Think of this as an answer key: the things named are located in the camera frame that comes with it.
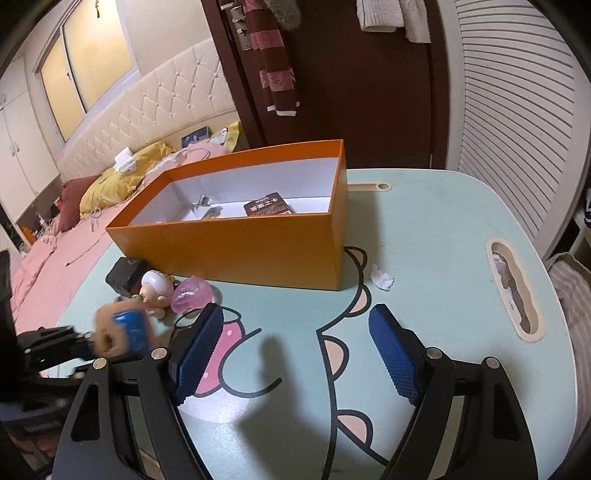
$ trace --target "dark brown door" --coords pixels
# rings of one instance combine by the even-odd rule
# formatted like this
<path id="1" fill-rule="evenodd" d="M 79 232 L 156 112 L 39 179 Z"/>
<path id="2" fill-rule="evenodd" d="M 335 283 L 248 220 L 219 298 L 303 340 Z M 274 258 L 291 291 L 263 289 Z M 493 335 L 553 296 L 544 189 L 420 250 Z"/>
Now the dark brown door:
<path id="1" fill-rule="evenodd" d="M 203 0 L 204 6 L 207 2 L 217 8 L 216 0 Z M 445 122 L 440 128 L 447 137 L 447 105 L 444 118 L 435 115 L 433 46 L 409 42 L 403 28 L 394 33 L 361 31 L 355 0 L 298 3 L 302 25 L 284 33 L 301 102 L 293 118 L 267 112 L 256 52 L 239 47 L 229 11 L 222 14 L 225 36 L 233 38 L 234 55 L 243 69 L 242 83 L 251 95 L 263 142 L 277 145 L 342 138 L 349 168 L 429 168 L 436 149 L 437 118 Z M 437 34 L 439 13 L 429 10 L 430 25 L 436 24 L 435 29 L 431 26 L 436 33 L 433 41 L 441 43 L 437 51 L 443 51 L 443 37 Z M 218 45 L 220 34 L 216 35 L 215 28 L 212 34 Z M 227 59 L 222 53 L 220 58 L 226 71 Z M 447 71 L 444 76 L 447 85 Z"/>

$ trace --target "yellow window pane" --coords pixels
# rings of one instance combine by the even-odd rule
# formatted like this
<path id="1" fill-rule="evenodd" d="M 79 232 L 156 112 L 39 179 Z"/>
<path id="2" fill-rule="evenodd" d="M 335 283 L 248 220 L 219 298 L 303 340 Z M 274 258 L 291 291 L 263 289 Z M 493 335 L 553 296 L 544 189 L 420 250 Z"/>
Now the yellow window pane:
<path id="1" fill-rule="evenodd" d="M 134 65 L 115 0 L 82 0 L 64 24 L 66 48 L 87 110 Z"/>
<path id="2" fill-rule="evenodd" d="M 43 67 L 41 67 L 41 78 L 57 126 L 60 128 L 64 140 L 68 140 L 78 125 L 82 123 L 84 110 L 69 77 L 66 52 L 61 36 L 54 43 Z"/>

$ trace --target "beige striped cloth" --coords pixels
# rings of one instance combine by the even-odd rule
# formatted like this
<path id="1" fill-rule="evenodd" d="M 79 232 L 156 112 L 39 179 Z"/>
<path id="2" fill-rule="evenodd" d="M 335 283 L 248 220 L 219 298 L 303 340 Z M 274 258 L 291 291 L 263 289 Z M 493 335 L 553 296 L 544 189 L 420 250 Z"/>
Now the beige striped cloth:
<path id="1" fill-rule="evenodd" d="M 569 328 L 577 370 L 578 411 L 572 447 L 591 418 L 591 272 L 570 254 L 552 257 L 548 266 Z"/>

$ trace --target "table handle cutout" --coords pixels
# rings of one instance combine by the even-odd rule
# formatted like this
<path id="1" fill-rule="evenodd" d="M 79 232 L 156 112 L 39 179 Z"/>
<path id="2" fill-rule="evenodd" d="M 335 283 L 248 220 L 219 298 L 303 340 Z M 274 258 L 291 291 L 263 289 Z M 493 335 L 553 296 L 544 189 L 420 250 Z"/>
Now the table handle cutout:
<path id="1" fill-rule="evenodd" d="M 537 342 L 545 335 L 545 322 L 523 263 L 513 247 L 502 238 L 490 239 L 486 253 L 496 287 L 517 335 L 524 342 Z"/>
<path id="2" fill-rule="evenodd" d="M 390 190 L 392 190 L 392 185 L 385 181 L 349 183 L 350 192 L 389 192 Z"/>

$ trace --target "open cardboard box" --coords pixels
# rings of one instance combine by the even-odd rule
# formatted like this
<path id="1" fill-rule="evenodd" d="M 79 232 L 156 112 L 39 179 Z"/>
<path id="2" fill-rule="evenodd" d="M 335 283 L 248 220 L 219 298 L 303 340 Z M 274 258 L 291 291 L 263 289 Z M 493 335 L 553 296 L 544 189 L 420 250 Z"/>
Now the open cardboard box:
<path id="1" fill-rule="evenodd" d="M 273 192 L 292 215 L 246 216 Z M 219 218 L 197 219 L 201 195 Z M 170 275 L 338 290 L 347 200 L 341 140 L 279 145 L 165 171 L 106 230 L 127 257 Z"/>

